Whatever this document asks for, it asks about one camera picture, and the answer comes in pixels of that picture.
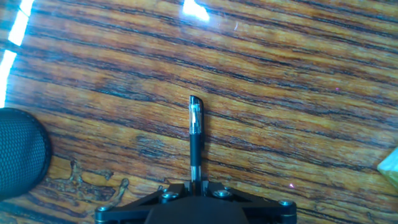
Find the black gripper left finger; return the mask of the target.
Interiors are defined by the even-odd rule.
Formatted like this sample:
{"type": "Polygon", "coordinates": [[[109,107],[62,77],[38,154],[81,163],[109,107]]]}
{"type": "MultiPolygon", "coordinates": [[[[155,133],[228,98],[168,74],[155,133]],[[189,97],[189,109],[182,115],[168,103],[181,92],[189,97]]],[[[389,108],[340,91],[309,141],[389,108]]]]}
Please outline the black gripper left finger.
{"type": "Polygon", "coordinates": [[[95,210],[95,223],[126,223],[129,221],[146,221],[150,211],[158,205],[173,202],[192,194],[192,183],[171,184],[167,189],[147,195],[127,205],[103,205],[95,210]]]}

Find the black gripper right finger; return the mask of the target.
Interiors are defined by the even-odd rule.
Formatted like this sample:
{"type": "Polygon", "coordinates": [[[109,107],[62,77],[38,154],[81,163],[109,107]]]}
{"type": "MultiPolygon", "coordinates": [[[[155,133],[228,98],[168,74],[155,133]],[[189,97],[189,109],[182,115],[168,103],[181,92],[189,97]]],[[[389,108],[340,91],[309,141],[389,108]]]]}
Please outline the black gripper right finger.
{"type": "Polygon", "coordinates": [[[202,196],[237,205],[249,223],[297,223],[297,205],[293,200],[271,200],[249,194],[219,182],[202,182],[202,196]]]}

